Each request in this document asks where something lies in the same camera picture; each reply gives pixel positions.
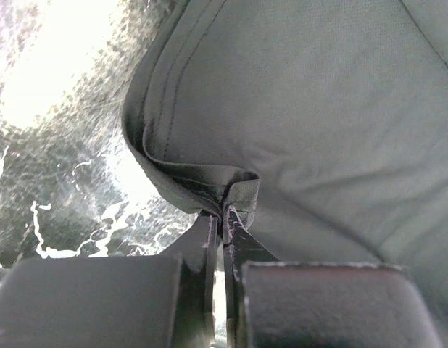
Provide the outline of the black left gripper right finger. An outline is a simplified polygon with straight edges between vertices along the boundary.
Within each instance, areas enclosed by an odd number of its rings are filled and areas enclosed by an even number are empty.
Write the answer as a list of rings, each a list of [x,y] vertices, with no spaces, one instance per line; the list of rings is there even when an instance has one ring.
[[[441,347],[406,272],[370,262],[286,262],[223,217],[229,347]]]

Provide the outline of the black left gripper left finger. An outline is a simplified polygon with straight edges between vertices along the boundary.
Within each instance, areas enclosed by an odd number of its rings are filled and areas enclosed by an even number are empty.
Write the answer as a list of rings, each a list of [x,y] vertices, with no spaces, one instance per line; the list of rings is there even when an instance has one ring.
[[[159,254],[31,259],[0,286],[0,347],[208,347],[219,220]]]

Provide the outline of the black t shirt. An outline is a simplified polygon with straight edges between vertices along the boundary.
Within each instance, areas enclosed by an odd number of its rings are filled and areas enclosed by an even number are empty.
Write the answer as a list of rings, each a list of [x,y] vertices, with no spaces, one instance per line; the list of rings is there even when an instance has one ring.
[[[282,260],[406,265],[448,346],[448,1],[181,1],[122,125],[184,212]]]

